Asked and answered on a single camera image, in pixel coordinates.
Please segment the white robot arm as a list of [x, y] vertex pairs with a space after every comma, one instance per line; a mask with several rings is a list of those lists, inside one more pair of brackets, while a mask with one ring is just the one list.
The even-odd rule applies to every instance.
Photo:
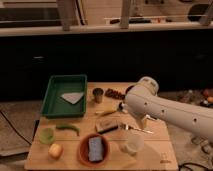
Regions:
[[153, 78], [142, 77], [126, 94], [125, 107], [137, 121], [149, 115], [213, 143], [213, 109], [161, 98], [158, 90]]

